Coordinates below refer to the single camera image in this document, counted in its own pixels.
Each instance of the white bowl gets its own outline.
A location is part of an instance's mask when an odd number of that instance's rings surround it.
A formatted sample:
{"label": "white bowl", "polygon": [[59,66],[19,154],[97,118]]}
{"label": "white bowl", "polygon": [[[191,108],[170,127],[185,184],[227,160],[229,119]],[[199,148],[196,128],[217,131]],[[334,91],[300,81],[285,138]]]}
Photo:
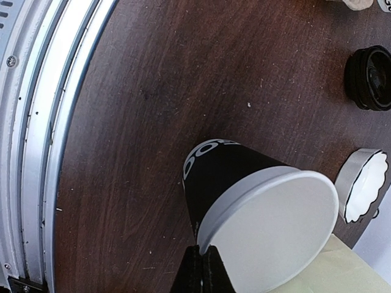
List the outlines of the white bowl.
{"label": "white bowl", "polygon": [[361,149],[350,155],[342,166],[337,188],[340,215],[346,223],[356,222],[376,201],[386,181],[387,155],[381,150]]}

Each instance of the pale yellow napkin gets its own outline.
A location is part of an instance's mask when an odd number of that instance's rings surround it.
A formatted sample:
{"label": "pale yellow napkin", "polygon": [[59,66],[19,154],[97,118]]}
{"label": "pale yellow napkin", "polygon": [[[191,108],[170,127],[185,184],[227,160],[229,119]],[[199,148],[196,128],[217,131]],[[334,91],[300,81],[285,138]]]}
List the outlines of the pale yellow napkin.
{"label": "pale yellow napkin", "polygon": [[271,292],[391,293],[391,286],[340,239],[332,235],[308,268]]}

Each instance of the black paper cup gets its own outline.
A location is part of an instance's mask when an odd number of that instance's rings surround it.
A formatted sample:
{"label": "black paper cup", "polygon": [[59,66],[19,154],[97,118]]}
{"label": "black paper cup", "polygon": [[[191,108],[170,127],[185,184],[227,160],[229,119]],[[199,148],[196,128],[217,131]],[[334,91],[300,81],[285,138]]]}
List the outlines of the black paper cup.
{"label": "black paper cup", "polygon": [[231,140],[195,147],[183,185],[201,254],[217,247],[237,293],[268,292],[295,277],[337,221],[338,195],[327,177]]}

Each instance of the black plastic cap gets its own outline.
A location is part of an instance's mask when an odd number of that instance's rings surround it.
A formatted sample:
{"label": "black plastic cap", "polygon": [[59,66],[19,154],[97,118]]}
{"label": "black plastic cap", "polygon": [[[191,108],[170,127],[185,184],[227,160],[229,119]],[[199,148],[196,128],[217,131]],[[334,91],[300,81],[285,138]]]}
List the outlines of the black plastic cap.
{"label": "black plastic cap", "polygon": [[391,109],[391,54],[382,46],[356,51],[345,68],[346,94],[359,108]]}

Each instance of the wooden table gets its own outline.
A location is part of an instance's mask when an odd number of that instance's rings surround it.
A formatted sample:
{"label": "wooden table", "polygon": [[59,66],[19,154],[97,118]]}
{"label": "wooden table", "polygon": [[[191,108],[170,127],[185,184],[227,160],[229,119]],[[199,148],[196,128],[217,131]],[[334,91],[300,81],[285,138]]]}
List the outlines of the wooden table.
{"label": "wooden table", "polygon": [[[390,24],[377,4],[120,1],[68,138],[58,292],[168,292],[194,243],[181,168],[203,140],[232,139],[331,180],[358,148],[391,151],[391,114],[358,109],[343,89],[350,54],[391,49]],[[357,224],[339,220],[336,235],[352,247],[378,204]]]}

